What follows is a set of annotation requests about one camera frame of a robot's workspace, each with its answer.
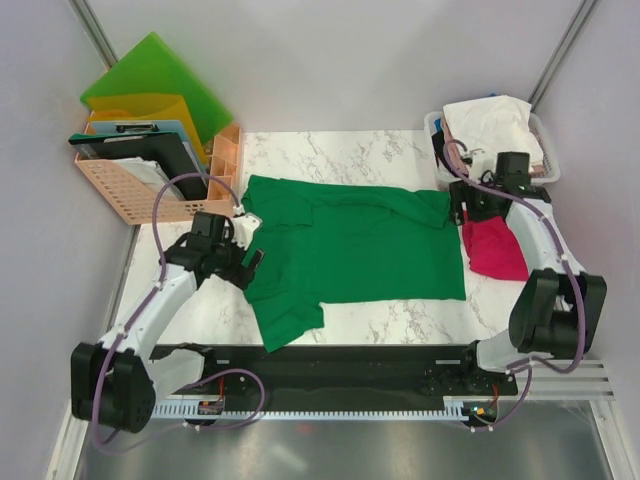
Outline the green t shirt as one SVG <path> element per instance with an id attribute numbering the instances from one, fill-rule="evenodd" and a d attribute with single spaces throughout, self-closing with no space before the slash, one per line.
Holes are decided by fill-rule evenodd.
<path id="1" fill-rule="evenodd" d="M 243 205 L 262 221 L 245 298 L 267 352 L 323 327 L 325 304 L 466 298 L 444 192 L 253 175 Z"/>

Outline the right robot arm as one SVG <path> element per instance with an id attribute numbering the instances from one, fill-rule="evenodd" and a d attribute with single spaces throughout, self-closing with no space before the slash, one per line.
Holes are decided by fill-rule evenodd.
<path id="1" fill-rule="evenodd" d="M 558 230 L 551 198 L 533 184 L 525 153 L 503 152 L 496 170 L 479 179 L 457 172 L 449 185 L 450 215 L 458 225 L 500 218 L 514 234 L 527 280 L 506 330 L 477 342 L 476 359 L 458 368 L 467 392 L 483 392 L 494 372 L 515 374 L 539 363 L 559 374 L 577 369 L 594 340 L 607 293 L 603 277 L 590 275 Z"/>

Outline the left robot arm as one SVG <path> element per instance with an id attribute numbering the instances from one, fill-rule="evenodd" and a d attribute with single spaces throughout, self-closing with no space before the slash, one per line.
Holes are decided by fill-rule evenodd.
<path id="1" fill-rule="evenodd" d="M 183 304 L 217 277 L 240 290 L 254 279 L 264 253 L 250 248 L 261 220 L 198 212 L 191 228 L 161 251 L 143 295 L 95 343 L 79 343 L 70 359 L 71 413 L 79 420 L 140 432 L 156 404 L 193 388 L 208 393 L 219 382 L 208 348 L 179 345 L 161 358 L 153 352 Z"/>

